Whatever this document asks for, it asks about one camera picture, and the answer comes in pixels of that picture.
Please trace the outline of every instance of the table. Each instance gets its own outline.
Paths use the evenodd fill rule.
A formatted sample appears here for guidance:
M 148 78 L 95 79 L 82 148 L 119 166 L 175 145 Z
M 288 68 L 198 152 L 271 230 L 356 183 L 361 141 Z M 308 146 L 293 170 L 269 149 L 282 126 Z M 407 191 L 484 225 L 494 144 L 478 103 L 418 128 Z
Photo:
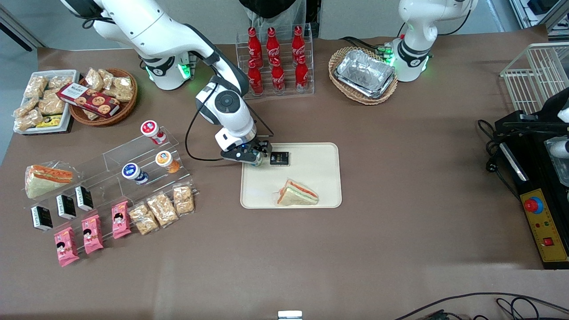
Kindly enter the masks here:
M 348 100 L 328 79 L 329 57 L 347 44 L 316 40 L 316 93 L 251 106 L 275 131 L 273 142 L 338 146 L 339 208 L 246 210 L 240 164 L 184 157 L 200 190 L 197 213 L 66 268 L 56 261 L 53 238 L 32 229 L 21 209 L 26 166 L 81 163 L 136 137 L 149 118 L 182 139 L 211 72 L 200 64 L 195 81 L 163 92 L 132 50 L 40 50 L 40 69 L 132 72 L 139 103 L 110 128 L 76 124 L 70 134 L 14 136 L 0 167 L 3 319 L 274 319 L 278 310 L 297 309 L 306 319 L 392 319 L 475 291 L 569 305 L 567 272 L 541 269 L 520 205 L 484 169 L 486 140 L 476 129 L 477 119 L 493 122 L 512 111 L 498 73 L 528 44 L 546 40 L 544 28 L 441 36 L 424 74 L 399 83 L 379 106 Z M 232 46 L 221 48 L 234 59 Z M 217 130 L 200 117 L 192 153 L 218 156 Z M 491 297 L 442 308 L 499 314 Z M 541 309 L 543 317 L 559 316 Z

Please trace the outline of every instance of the black machine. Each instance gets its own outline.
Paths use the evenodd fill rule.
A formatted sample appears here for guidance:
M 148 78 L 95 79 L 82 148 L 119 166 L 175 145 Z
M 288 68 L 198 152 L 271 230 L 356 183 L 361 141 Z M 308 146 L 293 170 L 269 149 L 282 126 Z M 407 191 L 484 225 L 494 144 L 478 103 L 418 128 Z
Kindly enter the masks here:
M 515 188 L 508 187 L 523 205 L 545 269 L 569 269 L 569 186 L 557 173 L 566 170 L 569 181 L 569 159 L 555 158 L 549 151 L 553 142 L 564 144 L 567 139 L 569 124 L 557 114 L 569 107 L 568 99 L 569 88 L 549 98 L 539 112 L 516 111 L 496 121 L 492 133 L 481 126 L 482 122 L 493 130 L 489 123 L 479 121 L 491 138 L 486 145 L 490 154 L 486 169 L 496 172 L 506 185 L 498 159 L 509 169 Z

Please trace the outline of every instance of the white wire basket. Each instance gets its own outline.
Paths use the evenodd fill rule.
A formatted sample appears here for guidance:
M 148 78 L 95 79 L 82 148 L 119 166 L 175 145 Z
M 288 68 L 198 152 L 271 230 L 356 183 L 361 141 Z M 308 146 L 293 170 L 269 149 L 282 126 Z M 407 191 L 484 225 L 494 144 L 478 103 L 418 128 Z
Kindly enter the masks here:
M 569 87 L 569 42 L 534 43 L 502 72 L 516 110 L 531 114 L 547 99 Z

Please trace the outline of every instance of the red glass bottle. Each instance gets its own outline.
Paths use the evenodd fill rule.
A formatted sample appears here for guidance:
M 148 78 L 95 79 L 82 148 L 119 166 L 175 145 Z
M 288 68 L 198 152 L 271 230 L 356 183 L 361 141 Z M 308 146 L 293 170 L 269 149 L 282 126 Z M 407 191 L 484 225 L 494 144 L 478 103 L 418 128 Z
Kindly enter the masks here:
M 281 45 L 277 40 L 277 32 L 275 28 L 270 27 L 267 31 L 269 39 L 267 40 L 267 55 L 269 56 L 269 64 L 274 67 L 275 59 L 281 58 Z
M 273 90 L 276 95 L 282 95 L 285 92 L 285 71 L 281 67 L 281 59 L 274 58 L 274 66 L 271 71 L 271 76 L 273 78 Z
M 263 81 L 261 79 L 261 73 L 257 68 L 257 63 L 255 59 L 249 59 L 249 71 L 247 72 L 249 77 L 249 84 L 251 89 L 253 89 L 252 95 L 257 97 L 263 94 Z
M 301 26 L 294 27 L 294 38 L 292 39 L 292 65 L 297 64 L 298 57 L 304 55 L 304 38 Z
M 255 28 L 249 28 L 249 55 L 255 60 L 257 68 L 263 67 L 263 52 L 261 50 L 261 42 L 257 39 L 257 31 Z
M 306 66 L 306 57 L 304 55 L 298 57 L 295 75 L 296 91 L 300 93 L 306 92 L 306 89 L 308 89 L 308 67 Z

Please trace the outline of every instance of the bottle cap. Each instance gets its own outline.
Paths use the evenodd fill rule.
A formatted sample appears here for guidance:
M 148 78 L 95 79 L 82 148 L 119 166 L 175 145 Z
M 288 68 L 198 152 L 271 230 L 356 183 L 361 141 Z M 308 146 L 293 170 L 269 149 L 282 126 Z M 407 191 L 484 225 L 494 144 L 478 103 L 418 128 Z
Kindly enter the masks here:
M 141 132 L 146 137 L 155 136 L 156 134 L 158 134 L 159 130 L 160 130 L 160 128 L 158 127 L 158 124 L 156 123 L 156 121 L 153 121 L 153 120 L 145 121 L 141 125 Z
M 127 163 L 122 168 L 122 176 L 128 180 L 134 180 L 141 174 L 141 169 L 136 163 Z
M 167 167 L 172 164 L 172 154 L 168 151 L 160 151 L 155 158 L 156 164 L 160 167 Z

